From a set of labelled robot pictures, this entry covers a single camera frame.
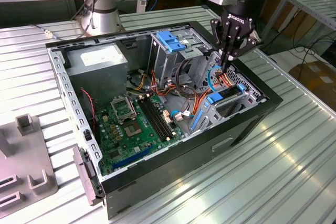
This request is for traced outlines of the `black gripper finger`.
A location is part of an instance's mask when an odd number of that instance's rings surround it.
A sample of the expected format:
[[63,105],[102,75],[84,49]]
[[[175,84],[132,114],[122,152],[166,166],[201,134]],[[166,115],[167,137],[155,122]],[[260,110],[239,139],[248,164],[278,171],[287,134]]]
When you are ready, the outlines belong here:
[[257,46],[259,46],[259,41],[255,38],[249,37],[246,40],[246,44],[245,46],[243,46],[242,48],[237,48],[234,49],[228,57],[227,63],[226,63],[226,70],[231,66],[232,61],[239,58],[240,56],[253,51]]
[[214,18],[211,20],[211,28],[216,43],[219,46],[219,54],[221,55],[221,67],[226,70],[226,23]]

